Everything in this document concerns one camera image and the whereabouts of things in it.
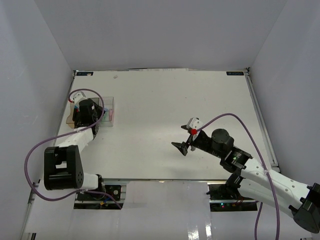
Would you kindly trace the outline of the left blue table label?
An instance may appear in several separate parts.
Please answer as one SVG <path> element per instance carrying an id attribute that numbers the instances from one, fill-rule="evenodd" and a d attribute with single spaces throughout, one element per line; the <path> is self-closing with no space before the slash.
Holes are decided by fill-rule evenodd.
<path id="1" fill-rule="evenodd" d="M 94 74 L 93 71 L 78 71 L 76 76 L 92 76 Z"/>

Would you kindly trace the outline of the green transparent highlighter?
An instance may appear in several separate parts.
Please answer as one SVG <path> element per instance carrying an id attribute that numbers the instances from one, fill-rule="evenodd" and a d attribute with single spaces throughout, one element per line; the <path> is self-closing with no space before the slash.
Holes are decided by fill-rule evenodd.
<path id="1" fill-rule="evenodd" d="M 109 121 L 109 112 L 105 112 L 102 118 L 102 122 L 108 122 Z"/>

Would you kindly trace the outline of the grey transparent container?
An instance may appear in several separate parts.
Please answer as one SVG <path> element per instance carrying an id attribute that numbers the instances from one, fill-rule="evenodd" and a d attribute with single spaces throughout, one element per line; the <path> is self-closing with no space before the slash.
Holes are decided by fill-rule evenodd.
<path id="1" fill-rule="evenodd" d="M 94 102 L 95 108 L 102 107 L 102 100 L 99 97 L 90 97 L 90 99 Z"/>

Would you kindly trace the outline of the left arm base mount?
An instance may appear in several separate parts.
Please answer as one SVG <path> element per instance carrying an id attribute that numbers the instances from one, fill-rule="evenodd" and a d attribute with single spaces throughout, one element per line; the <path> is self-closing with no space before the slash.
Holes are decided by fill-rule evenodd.
<path id="1" fill-rule="evenodd" d="M 95 190 L 95 193 L 93 190 L 77 193 L 73 208 L 75 210 L 120 210 L 124 205 L 126 189 L 124 185 L 107 184 L 101 189 L 104 194 L 98 194 L 99 189 Z"/>

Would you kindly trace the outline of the blue table label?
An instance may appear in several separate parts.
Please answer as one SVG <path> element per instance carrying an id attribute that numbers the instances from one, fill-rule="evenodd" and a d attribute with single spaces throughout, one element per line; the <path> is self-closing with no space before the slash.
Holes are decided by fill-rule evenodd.
<path id="1" fill-rule="evenodd" d="M 226 75 L 227 76 L 243 76 L 244 72 L 243 71 L 227 71 Z"/>
<path id="2" fill-rule="evenodd" d="M 78 71 L 76 76 L 92 76 L 94 74 L 93 71 Z"/>

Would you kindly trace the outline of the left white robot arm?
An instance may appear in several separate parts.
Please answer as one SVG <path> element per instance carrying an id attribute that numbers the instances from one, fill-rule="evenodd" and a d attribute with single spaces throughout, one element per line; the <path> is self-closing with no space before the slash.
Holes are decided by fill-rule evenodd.
<path id="1" fill-rule="evenodd" d="M 102 177 L 85 173 L 81 161 L 81 152 L 96 137 L 97 121 L 103 114 L 103 108 L 90 98 L 77 103 L 72 117 L 73 134 L 44 151 L 44 186 L 47 190 L 88 190 L 96 200 L 105 196 L 106 187 L 100 184 Z"/>

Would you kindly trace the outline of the brown transparent container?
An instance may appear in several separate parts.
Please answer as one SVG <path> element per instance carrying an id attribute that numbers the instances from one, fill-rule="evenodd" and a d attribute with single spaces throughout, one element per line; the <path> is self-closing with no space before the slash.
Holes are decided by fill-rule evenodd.
<path id="1" fill-rule="evenodd" d="M 66 118 L 65 123 L 71 128 L 75 128 L 75 122 L 73 120 L 75 105 L 74 103 L 69 103 L 69 115 Z"/>

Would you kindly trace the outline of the right blue table label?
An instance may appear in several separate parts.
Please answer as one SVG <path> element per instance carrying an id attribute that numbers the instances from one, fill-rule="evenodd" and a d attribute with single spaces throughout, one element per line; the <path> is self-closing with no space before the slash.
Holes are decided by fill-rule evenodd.
<path id="1" fill-rule="evenodd" d="M 227 76 L 243 76 L 244 72 L 243 71 L 227 71 L 226 75 Z"/>

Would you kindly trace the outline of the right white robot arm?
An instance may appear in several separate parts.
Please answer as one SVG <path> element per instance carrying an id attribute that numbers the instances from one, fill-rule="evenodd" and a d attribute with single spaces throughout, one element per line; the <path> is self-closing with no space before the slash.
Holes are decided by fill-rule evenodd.
<path id="1" fill-rule="evenodd" d="M 188 149 L 201 150 L 220 159 L 220 165 L 231 176 L 226 185 L 226 195 L 236 200 L 240 196 L 273 206 L 287 214 L 302 229 L 320 232 L 320 185 L 295 181 L 274 170 L 264 168 L 261 161 L 236 147 L 234 139 L 222 128 L 211 136 L 203 130 L 182 126 L 190 135 L 186 141 L 173 142 L 184 156 Z"/>

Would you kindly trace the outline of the pink transparent highlighter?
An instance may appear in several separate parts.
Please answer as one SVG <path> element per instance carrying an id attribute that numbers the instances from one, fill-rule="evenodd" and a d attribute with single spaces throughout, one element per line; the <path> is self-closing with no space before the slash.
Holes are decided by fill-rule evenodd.
<path id="1" fill-rule="evenodd" d="M 113 122 L 114 121 L 114 110 L 109 109 L 109 121 Z"/>

